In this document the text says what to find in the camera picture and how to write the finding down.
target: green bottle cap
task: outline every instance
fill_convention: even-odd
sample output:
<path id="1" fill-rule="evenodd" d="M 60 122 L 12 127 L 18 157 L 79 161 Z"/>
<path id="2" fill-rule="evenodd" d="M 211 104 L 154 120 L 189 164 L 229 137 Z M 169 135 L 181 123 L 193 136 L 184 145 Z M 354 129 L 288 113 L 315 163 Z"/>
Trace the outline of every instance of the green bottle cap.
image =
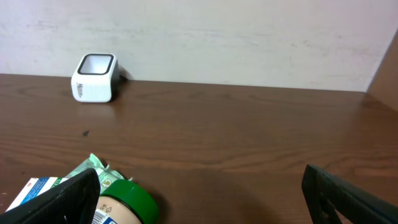
<path id="1" fill-rule="evenodd" d="M 124 202 L 135 211 L 143 224 L 156 224 L 159 209 L 154 199 L 139 185 L 128 180 L 116 180 L 100 196 L 110 196 Z"/>

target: wooden board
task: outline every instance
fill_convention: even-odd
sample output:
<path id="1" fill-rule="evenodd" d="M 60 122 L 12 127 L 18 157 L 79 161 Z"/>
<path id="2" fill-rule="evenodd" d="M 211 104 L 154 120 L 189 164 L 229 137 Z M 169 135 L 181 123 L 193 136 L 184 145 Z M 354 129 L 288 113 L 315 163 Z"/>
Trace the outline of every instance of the wooden board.
<path id="1" fill-rule="evenodd" d="M 0 211 L 94 152 L 155 195 L 160 223 L 310 223 L 307 164 L 398 205 L 396 133 L 359 92 L 127 82 L 83 104 L 69 78 L 0 75 Z"/>

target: white bottle with green cap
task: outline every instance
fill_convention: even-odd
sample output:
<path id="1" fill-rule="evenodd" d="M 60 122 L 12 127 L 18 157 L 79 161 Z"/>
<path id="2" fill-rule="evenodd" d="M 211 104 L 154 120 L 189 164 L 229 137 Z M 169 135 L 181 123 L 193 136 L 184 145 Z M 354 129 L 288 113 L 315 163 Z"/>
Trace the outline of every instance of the white bottle with green cap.
<path id="1" fill-rule="evenodd" d="M 116 180 L 100 196 L 92 224 L 156 224 L 159 209 L 139 185 Z"/>

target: white wall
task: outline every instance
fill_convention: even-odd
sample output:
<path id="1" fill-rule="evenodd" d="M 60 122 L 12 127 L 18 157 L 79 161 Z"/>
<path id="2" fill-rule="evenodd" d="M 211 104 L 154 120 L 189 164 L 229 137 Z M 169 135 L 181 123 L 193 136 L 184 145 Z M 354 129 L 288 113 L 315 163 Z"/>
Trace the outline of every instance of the white wall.
<path id="1" fill-rule="evenodd" d="M 397 28 L 396 0 L 1 0 L 0 73 L 111 52 L 136 80 L 366 91 Z"/>

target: wooden table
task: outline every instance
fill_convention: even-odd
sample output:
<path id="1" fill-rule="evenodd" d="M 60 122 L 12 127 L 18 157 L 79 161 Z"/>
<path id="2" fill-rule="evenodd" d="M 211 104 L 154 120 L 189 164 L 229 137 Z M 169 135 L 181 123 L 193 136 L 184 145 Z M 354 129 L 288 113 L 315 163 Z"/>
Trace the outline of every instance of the wooden table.
<path id="1" fill-rule="evenodd" d="M 358 92 L 127 82 L 83 104 L 69 78 L 0 75 L 0 211 L 94 152 L 155 195 L 159 223 L 311 223 L 307 164 L 398 205 L 397 133 Z"/>

